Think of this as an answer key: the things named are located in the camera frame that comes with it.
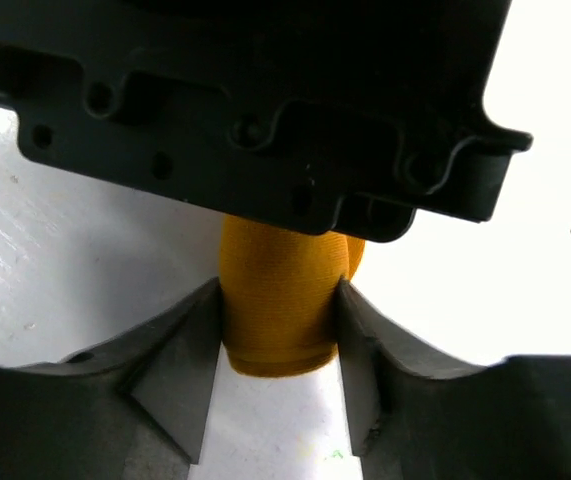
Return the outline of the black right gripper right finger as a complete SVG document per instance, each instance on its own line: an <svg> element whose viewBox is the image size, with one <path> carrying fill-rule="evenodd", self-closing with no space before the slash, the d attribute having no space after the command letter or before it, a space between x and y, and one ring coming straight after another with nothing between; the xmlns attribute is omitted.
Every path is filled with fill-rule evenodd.
<svg viewBox="0 0 571 480"><path fill-rule="evenodd" d="M571 356L454 358L335 293L351 449L367 479L571 479Z"/></svg>

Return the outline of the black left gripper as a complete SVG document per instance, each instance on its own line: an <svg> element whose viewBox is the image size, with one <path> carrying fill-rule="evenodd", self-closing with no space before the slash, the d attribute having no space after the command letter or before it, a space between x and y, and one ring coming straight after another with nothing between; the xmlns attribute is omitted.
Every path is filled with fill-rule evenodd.
<svg viewBox="0 0 571 480"><path fill-rule="evenodd" d="M529 133L483 95L506 1L0 1L28 159L308 234L489 220Z"/></svg>

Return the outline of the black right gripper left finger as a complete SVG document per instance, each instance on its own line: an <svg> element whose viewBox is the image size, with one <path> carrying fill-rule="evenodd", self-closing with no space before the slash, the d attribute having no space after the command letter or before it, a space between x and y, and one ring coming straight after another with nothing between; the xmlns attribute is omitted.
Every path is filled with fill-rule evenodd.
<svg viewBox="0 0 571 480"><path fill-rule="evenodd" d="M0 479L187 478L220 343L220 290L210 280L60 362L0 367Z"/></svg>

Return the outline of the yellow sock with brown cuff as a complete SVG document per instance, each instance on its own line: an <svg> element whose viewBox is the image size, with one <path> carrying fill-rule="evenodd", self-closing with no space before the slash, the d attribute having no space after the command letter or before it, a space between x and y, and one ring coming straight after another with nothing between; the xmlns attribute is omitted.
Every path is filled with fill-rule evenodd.
<svg viewBox="0 0 571 480"><path fill-rule="evenodd" d="M306 235L226 216L219 282L232 369L258 378L292 377L332 361L334 292L354 277L365 245L341 233Z"/></svg>

